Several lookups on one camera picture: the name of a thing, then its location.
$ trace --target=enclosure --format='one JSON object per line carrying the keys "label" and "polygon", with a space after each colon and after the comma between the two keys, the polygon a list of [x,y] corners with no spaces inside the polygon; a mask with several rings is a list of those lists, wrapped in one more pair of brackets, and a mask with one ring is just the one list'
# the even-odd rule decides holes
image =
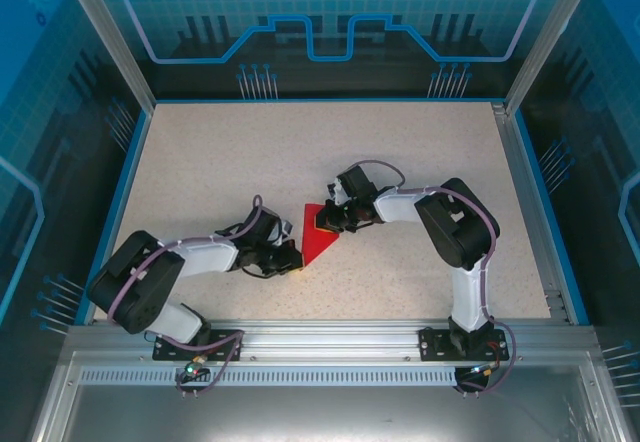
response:
{"label": "enclosure", "polygon": [[[637,439],[640,0],[0,7],[6,440]],[[89,301],[133,232],[212,234],[254,194],[299,246],[305,204],[363,159],[407,187],[459,177],[499,222],[499,391],[452,389],[476,363],[422,360],[453,289],[418,224],[270,280],[179,280],[172,300],[244,331],[197,400],[173,389],[184,362]]]}

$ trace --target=blue edge trim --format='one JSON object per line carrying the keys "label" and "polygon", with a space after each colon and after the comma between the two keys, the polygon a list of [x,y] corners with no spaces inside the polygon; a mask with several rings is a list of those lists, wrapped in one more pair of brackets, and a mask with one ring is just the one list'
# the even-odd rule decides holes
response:
{"label": "blue edge trim", "polygon": [[520,136],[522,137],[524,150],[527,153],[527,159],[529,159],[529,165],[531,166],[533,177],[536,181],[536,186],[538,188],[538,193],[540,194],[540,200],[542,201],[544,214],[549,221],[551,237],[553,238],[553,243],[556,246],[556,252],[558,254],[558,259],[560,260],[560,266],[562,267],[562,272],[564,272],[564,278],[567,283],[567,290],[569,291],[569,297],[571,298],[570,301],[565,301],[565,303],[570,303],[571,305],[573,305],[573,309],[576,313],[576,323],[578,325],[589,325],[589,317],[587,316],[584,302],[582,302],[582,296],[580,295],[578,282],[576,281],[575,274],[573,273],[573,268],[571,267],[571,262],[569,261],[567,248],[565,247],[564,241],[562,240],[562,235],[560,234],[560,226],[558,225],[556,214],[554,213],[553,206],[551,205],[549,192],[547,192],[547,188],[544,185],[544,179],[542,178],[542,172],[540,172],[538,159],[536,158],[536,154],[533,151],[533,144],[531,143],[531,138],[529,137],[529,131],[527,130],[527,127],[524,123],[524,117],[522,116],[520,109],[516,111],[515,115],[516,124],[518,125],[518,131],[520,132]]}
{"label": "blue edge trim", "polygon": [[[127,201],[129,200],[131,186],[133,185],[133,179],[136,175],[138,162],[140,162],[142,148],[144,147],[144,141],[147,138],[150,124],[151,117],[149,117],[146,112],[142,111],[140,113],[140,117],[138,117],[138,123],[136,124],[136,128],[133,132],[133,137],[131,137],[129,151],[124,159],[122,172],[120,172],[118,185],[116,186],[116,191],[113,194],[111,207],[109,208],[109,213],[107,214],[107,219],[105,220],[104,228],[102,229],[102,235],[98,242],[98,248],[96,249],[96,255],[93,258],[93,263],[91,264],[88,280],[95,277],[102,265],[113,253],[118,229],[120,228],[124,209],[127,206]],[[94,309],[94,305],[89,302],[89,299],[87,298],[87,291],[85,289],[82,294],[82,300],[80,300],[78,312],[76,313],[75,324],[87,324],[89,322],[87,319],[93,318]]]}
{"label": "blue edge trim", "polygon": [[[504,99],[501,98],[476,98],[476,99],[426,99],[426,98],[375,98],[375,99],[285,99],[279,100],[278,102],[503,102]],[[216,99],[198,99],[198,100],[159,100],[158,104],[167,104],[167,103],[184,103],[184,104],[196,104],[196,103],[246,103],[248,101],[244,100],[216,100]],[[540,199],[542,200],[542,206],[545,212],[545,216],[549,222],[549,227],[551,229],[551,236],[553,238],[553,242],[556,247],[556,251],[558,253],[558,258],[560,259],[560,265],[562,267],[562,271],[564,272],[565,280],[567,283],[567,290],[569,291],[569,296],[571,298],[569,302],[573,305],[574,311],[576,313],[576,322],[579,325],[589,325],[589,318],[587,316],[587,311],[584,307],[584,303],[582,302],[582,297],[580,295],[580,290],[578,289],[578,283],[576,281],[575,275],[573,273],[573,269],[571,267],[571,263],[569,262],[569,255],[567,254],[567,249],[564,245],[564,241],[562,240],[562,235],[560,234],[560,228],[558,226],[558,221],[556,219],[555,213],[553,212],[553,207],[551,205],[551,199],[549,198],[549,194],[544,185],[544,181],[542,179],[542,173],[540,172],[540,167],[538,166],[538,161],[536,159],[535,153],[533,151],[533,145],[531,143],[531,138],[529,137],[529,132],[524,123],[524,118],[522,117],[522,113],[518,110],[515,114],[515,120],[518,126],[518,130],[522,137],[522,141],[524,144],[524,149],[527,154],[527,159],[529,160],[529,164],[531,166],[533,176],[536,182],[536,186],[538,189],[538,193],[540,194]],[[125,159],[124,166],[122,168],[122,173],[120,174],[120,180],[118,181],[118,185],[116,187],[116,192],[113,196],[113,202],[111,203],[111,208],[109,209],[109,214],[107,215],[107,220],[105,222],[104,229],[102,231],[102,236],[100,237],[100,242],[98,244],[98,248],[96,250],[96,256],[93,260],[93,264],[91,265],[91,271],[89,274],[89,280],[91,280],[95,274],[98,273],[104,262],[109,258],[111,253],[113,252],[113,247],[115,245],[115,238],[118,233],[118,229],[120,227],[120,223],[122,221],[122,216],[124,214],[124,209],[126,207],[127,201],[129,199],[129,194],[131,192],[131,186],[133,185],[133,179],[135,177],[136,169],[138,168],[138,162],[140,161],[140,156],[142,155],[142,148],[144,146],[144,141],[147,137],[147,133],[149,131],[149,125],[151,122],[151,118],[148,117],[145,113],[140,115],[140,119],[138,124],[136,125],[136,130],[133,134],[133,138],[131,140],[131,146],[129,148],[129,152],[127,153],[127,157]],[[86,293],[82,297],[82,301],[80,302],[80,307],[78,309],[78,313],[76,315],[75,323],[78,325],[83,325],[88,322],[87,318],[89,312],[92,312],[92,304],[87,299]]]}

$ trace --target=aluminum frame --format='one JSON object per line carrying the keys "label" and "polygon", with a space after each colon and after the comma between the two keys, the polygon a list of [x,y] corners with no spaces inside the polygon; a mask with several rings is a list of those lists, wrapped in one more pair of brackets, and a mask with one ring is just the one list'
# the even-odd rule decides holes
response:
{"label": "aluminum frame", "polygon": [[[516,369],[577,367],[585,403],[603,440],[633,440],[592,327],[551,325],[537,319],[508,322],[518,341]],[[245,331],[242,355],[233,367],[278,367],[284,371],[304,366],[344,367],[347,371],[385,367],[393,372],[407,367],[464,365],[420,361],[417,331],[426,326],[446,328],[442,320],[214,321],[213,326]],[[183,365],[154,362],[152,350],[153,344],[144,337],[131,336],[119,327],[96,324],[71,328],[32,441],[63,440],[83,368],[152,370]]]}
{"label": "aluminum frame", "polygon": [[78,0],[140,107],[153,115],[156,99],[104,0]]}
{"label": "aluminum frame", "polygon": [[507,114],[504,105],[494,103],[492,107],[551,319],[560,324],[578,324],[575,303],[582,302],[574,301],[571,297],[522,134],[514,117]]}
{"label": "aluminum frame", "polygon": [[581,0],[557,0],[506,97],[506,113],[514,115],[542,70]]}

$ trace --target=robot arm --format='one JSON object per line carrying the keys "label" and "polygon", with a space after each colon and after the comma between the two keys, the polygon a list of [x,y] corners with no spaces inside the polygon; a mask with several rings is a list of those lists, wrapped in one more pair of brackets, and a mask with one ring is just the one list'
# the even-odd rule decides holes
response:
{"label": "robot arm", "polygon": [[[316,216],[316,227],[332,232],[357,232],[372,224],[422,222],[438,254],[451,267],[453,309],[449,319],[452,343],[462,354],[484,345],[493,324],[483,310],[480,265],[491,245],[485,222],[466,204],[435,190],[378,190],[362,168],[352,167],[328,186],[330,199]],[[496,236],[500,228],[460,179],[442,188],[472,201],[488,216]]]}
{"label": "robot arm", "polygon": [[[178,243],[138,276],[113,313],[114,321],[130,334],[150,331],[180,343],[208,343],[206,320],[186,305],[168,300],[176,281],[204,272],[243,270],[270,278],[300,269],[302,255],[290,238],[291,229],[289,222],[268,209],[254,207],[245,222],[217,232],[210,240]],[[234,238],[234,233],[243,235]],[[109,311],[131,275],[163,246],[145,231],[131,234],[89,285],[89,299]],[[249,272],[246,267],[250,265],[261,273]]]}

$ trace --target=glass panel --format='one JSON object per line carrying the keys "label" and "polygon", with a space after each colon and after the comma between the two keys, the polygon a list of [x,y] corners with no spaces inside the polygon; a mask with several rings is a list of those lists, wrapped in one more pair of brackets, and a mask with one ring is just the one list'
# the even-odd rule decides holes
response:
{"label": "glass panel", "polygon": [[555,0],[106,0],[159,98],[502,97]]}
{"label": "glass panel", "polygon": [[0,12],[0,420],[27,440],[140,107],[76,0]]}
{"label": "glass panel", "polygon": [[604,348],[640,345],[639,14],[640,0],[582,0],[522,107]]}

